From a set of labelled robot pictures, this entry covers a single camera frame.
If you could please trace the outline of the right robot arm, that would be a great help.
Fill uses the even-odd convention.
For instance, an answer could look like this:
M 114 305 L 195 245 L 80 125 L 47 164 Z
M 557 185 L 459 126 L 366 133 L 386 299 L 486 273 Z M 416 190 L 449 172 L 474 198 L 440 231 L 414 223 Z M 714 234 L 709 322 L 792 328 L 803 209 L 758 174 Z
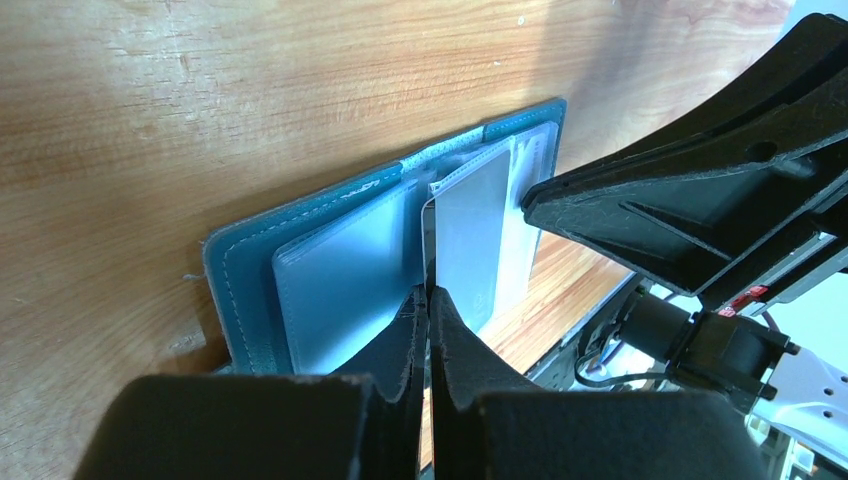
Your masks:
M 613 324 L 664 377 L 847 459 L 847 376 L 755 321 L 847 269 L 847 23 L 813 13 L 737 79 L 636 143 L 533 186 L 525 220 L 671 292 Z

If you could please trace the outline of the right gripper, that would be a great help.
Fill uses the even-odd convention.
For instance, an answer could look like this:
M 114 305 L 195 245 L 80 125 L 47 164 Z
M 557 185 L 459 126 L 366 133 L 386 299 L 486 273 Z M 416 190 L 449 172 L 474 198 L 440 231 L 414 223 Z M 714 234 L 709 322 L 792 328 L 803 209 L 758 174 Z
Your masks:
M 713 97 L 532 187 L 522 210 L 730 316 L 845 273 L 846 20 L 804 17 Z

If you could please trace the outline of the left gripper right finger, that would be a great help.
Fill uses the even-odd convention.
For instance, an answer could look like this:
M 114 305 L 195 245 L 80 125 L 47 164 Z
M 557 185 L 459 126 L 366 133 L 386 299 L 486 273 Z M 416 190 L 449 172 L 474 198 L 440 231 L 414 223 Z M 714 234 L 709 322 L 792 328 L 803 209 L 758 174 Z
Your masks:
M 762 479 L 741 417 L 706 392 L 546 390 L 429 299 L 438 479 Z

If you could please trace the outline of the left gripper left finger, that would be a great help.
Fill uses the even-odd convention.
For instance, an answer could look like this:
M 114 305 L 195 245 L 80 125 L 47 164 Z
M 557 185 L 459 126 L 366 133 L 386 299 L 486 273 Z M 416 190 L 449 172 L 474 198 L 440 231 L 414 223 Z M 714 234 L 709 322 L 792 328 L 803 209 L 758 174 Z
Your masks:
M 79 479 L 415 479 L 427 298 L 328 375 L 149 375 L 112 401 Z

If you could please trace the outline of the teal leather card holder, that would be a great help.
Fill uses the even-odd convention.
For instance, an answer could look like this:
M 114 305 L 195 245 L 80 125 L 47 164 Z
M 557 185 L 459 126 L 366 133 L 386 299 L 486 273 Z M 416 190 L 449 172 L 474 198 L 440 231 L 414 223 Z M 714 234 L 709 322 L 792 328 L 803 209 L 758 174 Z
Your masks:
M 566 112 L 549 100 L 213 232 L 203 265 L 229 371 L 325 375 L 363 349 L 424 282 L 427 184 L 492 147 L 512 157 L 491 320 L 520 303 L 540 240 L 521 201 L 553 176 Z

